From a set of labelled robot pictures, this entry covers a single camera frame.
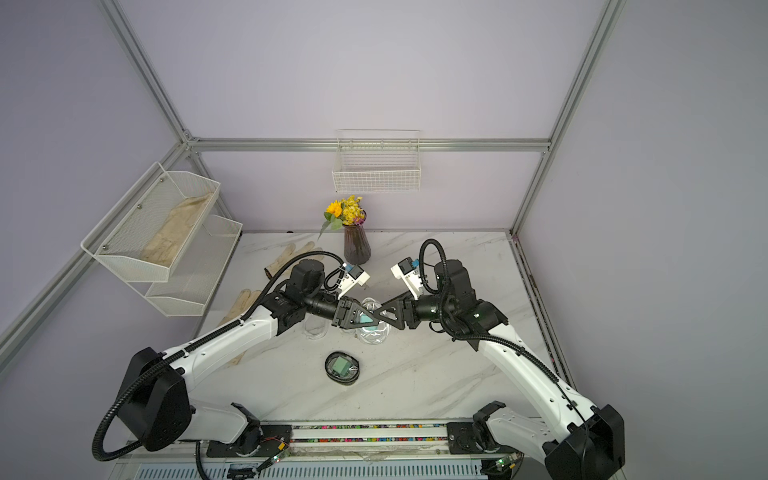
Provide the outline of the yellow flower bouquet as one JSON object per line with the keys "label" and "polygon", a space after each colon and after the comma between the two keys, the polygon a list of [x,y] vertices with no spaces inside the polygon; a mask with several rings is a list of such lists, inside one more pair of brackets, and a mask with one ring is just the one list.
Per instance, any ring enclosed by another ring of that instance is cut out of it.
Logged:
{"label": "yellow flower bouquet", "polygon": [[318,237],[327,230],[336,231],[346,227],[362,227],[367,220],[367,213],[362,207],[363,198],[351,195],[331,202],[323,212],[323,223]]}

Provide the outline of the yellow leather work glove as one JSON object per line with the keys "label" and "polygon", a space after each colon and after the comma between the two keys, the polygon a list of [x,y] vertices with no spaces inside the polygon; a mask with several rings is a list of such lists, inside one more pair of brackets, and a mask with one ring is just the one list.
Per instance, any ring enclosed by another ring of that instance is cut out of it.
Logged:
{"label": "yellow leather work glove", "polygon": [[[221,321],[218,323],[218,327],[224,326],[225,324],[231,322],[232,320],[239,318],[243,313],[245,313],[259,298],[261,295],[261,290],[250,290],[250,289],[244,289],[242,290],[238,297],[236,298],[235,302],[233,303],[232,307],[230,308],[229,312],[221,319]],[[225,366],[236,366],[238,365],[243,357],[245,356],[246,352],[248,351],[248,348],[246,348],[244,351],[233,357],[230,361],[228,361]]]}

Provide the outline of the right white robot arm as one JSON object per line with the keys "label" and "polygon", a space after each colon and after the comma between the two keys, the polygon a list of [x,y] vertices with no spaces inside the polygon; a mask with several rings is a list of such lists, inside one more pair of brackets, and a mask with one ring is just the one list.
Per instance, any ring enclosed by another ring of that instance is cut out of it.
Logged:
{"label": "right white robot arm", "polygon": [[391,268],[406,292],[385,302],[400,330],[437,323],[455,342],[465,342],[491,361],[533,406],[537,417],[513,411],[501,401],[473,417],[483,450],[510,447],[541,463],[553,479],[611,479],[626,460],[625,422],[610,405],[596,406],[532,352],[508,318],[479,298],[467,269],[446,256],[434,238],[416,257]]}

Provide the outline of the white mesh shelf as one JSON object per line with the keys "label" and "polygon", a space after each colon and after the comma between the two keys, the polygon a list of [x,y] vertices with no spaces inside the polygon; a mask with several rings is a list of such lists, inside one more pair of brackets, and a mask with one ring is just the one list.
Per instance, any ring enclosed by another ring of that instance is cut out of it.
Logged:
{"label": "white mesh shelf", "polygon": [[166,317],[203,316],[241,235],[241,223],[210,214],[167,282],[133,289]]}
{"label": "white mesh shelf", "polygon": [[[121,202],[81,241],[81,249],[126,283],[167,282],[191,239],[211,212],[220,183],[189,171],[167,170],[154,163]],[[170,267],[140,259],[170,210],[186,198],[211,194]]]}

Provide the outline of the clear pouch with black zipper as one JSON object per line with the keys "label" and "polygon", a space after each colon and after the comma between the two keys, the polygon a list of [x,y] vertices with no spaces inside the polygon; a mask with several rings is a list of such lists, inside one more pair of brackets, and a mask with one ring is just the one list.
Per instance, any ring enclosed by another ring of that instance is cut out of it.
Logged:
{"label": "clear pouch with black zipper", "polygon": [[360,376],[360,363],[351,355],[334,351],[324,362],[325,373],[329,379],[340,385],[352,385]]}

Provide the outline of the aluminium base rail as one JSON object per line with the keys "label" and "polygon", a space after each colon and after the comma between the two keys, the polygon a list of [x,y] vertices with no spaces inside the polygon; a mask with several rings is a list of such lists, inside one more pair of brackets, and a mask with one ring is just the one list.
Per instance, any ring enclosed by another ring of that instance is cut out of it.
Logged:
{"label": "aluminium base rail", "polygon": [[226,443],[203,442],[209,458],[266,458],[289,450],[358,451],[364,448],[443,448],[451,455],[480,455],[520,452],[542,462],[559,446],[572,446],[582,455],[585,430],[573,427],[565,439],[558,440],[543,423],[513,417],[498,410],[479,414],[472,421],[374,422],[341,424],[262,424],[250,431],[246,440]]}

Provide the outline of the lower white mesh shelf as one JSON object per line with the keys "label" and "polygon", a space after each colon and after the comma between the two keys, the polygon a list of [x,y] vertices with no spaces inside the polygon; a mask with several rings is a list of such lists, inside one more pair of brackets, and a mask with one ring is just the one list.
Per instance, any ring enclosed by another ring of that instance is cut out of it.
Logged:
{"label": "lower white mesh shelf", "polygon": [[241,235],[241,223],[210,214],[167,282],[133,289],[166,317],[203,316]]}

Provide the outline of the cream knit work glove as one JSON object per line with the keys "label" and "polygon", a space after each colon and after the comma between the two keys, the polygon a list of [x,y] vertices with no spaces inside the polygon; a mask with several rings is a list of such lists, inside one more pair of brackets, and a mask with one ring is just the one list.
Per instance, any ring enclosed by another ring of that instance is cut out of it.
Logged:
{"label": "cream knit work glove", "polygon": [[310,251],[317,251],[318,247],[314,241],[309,241],[300,248],[294,243],[291,243],[285,247],[285,249],[277,256],[277,258],[264,268],[264,273],[268,279],[272,279],[275,274],[292,258],[295,256],[307,253]]}

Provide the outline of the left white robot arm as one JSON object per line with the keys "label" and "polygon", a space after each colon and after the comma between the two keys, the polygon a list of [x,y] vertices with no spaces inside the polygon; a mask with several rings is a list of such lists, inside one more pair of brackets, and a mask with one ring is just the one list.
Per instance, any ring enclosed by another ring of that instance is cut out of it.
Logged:
{"label": "left white robot arm", "polygon": [[247,350],[276,338],[306,315],[345,330],[363,318],[378,320],[349,297],[370,278],[360,266],[340,262],[338,283],[328,287],[322,253],[288,260],[245,312],[224,325],[165,352],[145,348],[126,370],[118,394],[96,428],[92,456],[101,462],[138,448],[158,451],[178,441],[227,445],[241,456],[255,453],[264,437],[260,420],[242,404],[219,407],[192,399],[196,387]]}

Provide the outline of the upper white mesh shelf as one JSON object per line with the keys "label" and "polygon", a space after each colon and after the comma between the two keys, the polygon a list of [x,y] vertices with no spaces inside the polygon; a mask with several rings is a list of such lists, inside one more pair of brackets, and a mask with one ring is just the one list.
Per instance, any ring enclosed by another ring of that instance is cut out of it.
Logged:
{"label": "upper white mesh shelf", "polygon": [[[167,282],[191,239],[211,212],[220,183],[189,171],[167,170],[154,163],[121,202],[81,241],[81,249],[126,283]],[[211,194],[170,267],[140,259],[170,210],[186,198]]]}

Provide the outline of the dark ribbed glass vase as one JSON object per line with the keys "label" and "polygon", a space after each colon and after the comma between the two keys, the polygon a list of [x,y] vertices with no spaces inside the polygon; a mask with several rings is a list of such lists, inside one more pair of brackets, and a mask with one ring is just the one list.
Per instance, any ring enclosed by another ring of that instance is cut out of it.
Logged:
{"label": "dark ribbed glass vase", "polygon": [[370,260],[371,247],[363,225],[344,227],[344,258],[352,265],[363,265]]}

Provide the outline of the light green usb charger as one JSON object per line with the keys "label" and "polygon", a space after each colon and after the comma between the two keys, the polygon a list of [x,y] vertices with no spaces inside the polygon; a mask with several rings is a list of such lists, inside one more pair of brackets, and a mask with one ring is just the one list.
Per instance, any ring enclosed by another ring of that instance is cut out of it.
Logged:
{"label": "light green usb charger", "polygon": [[332,364],[332,371],[340,378],[348,378],[352,375],[354,364],[344,357],[337,357]]}

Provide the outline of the beige glove in shelf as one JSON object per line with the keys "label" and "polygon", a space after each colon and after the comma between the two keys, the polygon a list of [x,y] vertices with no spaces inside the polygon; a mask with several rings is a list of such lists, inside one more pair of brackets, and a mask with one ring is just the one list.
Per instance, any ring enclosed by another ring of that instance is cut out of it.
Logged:
{"label": "beige glove in shelf", "polygon": [[170,267],[210,198],[211,194],[190,197],[173,207],[159,231],[142,251],[140,259]]}

